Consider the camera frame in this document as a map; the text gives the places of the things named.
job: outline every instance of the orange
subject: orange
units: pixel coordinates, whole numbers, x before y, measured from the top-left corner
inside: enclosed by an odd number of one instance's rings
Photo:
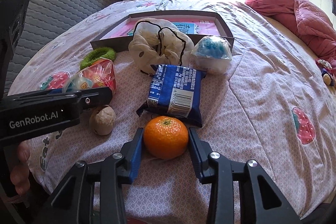
[[[149,121],[143,141],[154,157],[170,160],[184,153],[188,145],[188,130],[178,119],[159,116]]]

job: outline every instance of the finger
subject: finger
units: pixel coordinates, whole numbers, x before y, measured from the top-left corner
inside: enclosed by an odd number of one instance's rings
[[[21,162],[27,162],[30,157],[30,141],[24,141],[17,147],[17,156]]]
[[[19,164],[14,166],[12,172],[10,173],[10,180],[14,185],[19,185],[20,183],[26,181],[29,177],[29,167],[27,164]]]
[[[29,188],[30,188],[29,180],[25,180],[21,182],[19,185],[15,186],[15,190],[19,195],[24,195],[25,193],[27,193]]]

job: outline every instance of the mattress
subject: mattress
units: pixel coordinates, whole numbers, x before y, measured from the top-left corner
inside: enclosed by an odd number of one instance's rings
[[[5,83],[8,93],[15,77],[51,40],[118,0],[30,0],[25,27],[10,62]]]
[[[336,185],[334,93],[323,83],[309,49],[246,5],[214,0],[127,0],[112,4],[43,47],[19,73],[9,93],[37,90],[57,71],[74,75],[92,50],[89,42],[130,13],[179,9],[217,12],[235,36],[227,73],[207,75],[202,80],[200,138],[229,159],[256,159],[304,218],[333,193]],[[117,92],[110,105],[117,119],[111,135],[90,132],[88,111],[78,126],[31,141],[29,167],[47,192],[55,189],[77,160],[97,162],[120,151],[135,130],[151,119],[149,113],[140,118],[135,113],[147,98],[151,78],[140,73],[128,52],[118,53],[114,65]],[[300,109],[310,122],[307,124],[315,128],[316,136],[308,144],[298,138],[295,109]],[[164,162],[145,153],[139,177],[123,189],[127,214],[134,218],[150,223],[206,222],[210,187],[198,183],[189,153]],[[98,185],[94,207],[99,209]],[[238,189],[235,211],[235,223],[239,223]]]

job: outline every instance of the pink blanket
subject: pink blanket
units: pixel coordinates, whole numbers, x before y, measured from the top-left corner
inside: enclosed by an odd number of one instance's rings
[[[329,61],[336,75],[336,31],[320,8],[308,0],[245,0],[245,4],[287,27],[319,58]]]

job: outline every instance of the green hair tie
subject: green hair tie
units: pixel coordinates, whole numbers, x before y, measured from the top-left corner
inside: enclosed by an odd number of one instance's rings
[[[94,62],[97,62],[100,58],[106,58],[114,61],[116,58],[116,52],[112,48],[102,47],[93,50],[88,53],[80,64],[80,69],[83,70],[86,67],[91,66]]]

